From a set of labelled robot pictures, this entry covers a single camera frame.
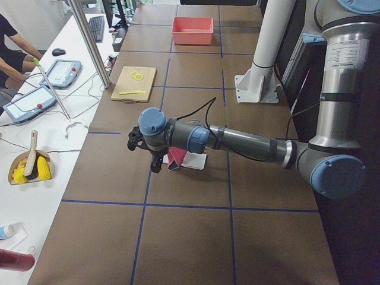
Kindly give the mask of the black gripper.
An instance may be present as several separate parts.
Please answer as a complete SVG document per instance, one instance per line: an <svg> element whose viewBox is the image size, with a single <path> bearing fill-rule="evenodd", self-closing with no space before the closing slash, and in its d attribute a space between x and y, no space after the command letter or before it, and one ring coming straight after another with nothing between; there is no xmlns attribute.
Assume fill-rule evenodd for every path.
<svg viewBox="0 0 380 285"><path fill-rule="evenodd" d="M168 153L167 146L149 146L149 151L152 155L151 171L160 173L162 169L163 157Z"/></svg>

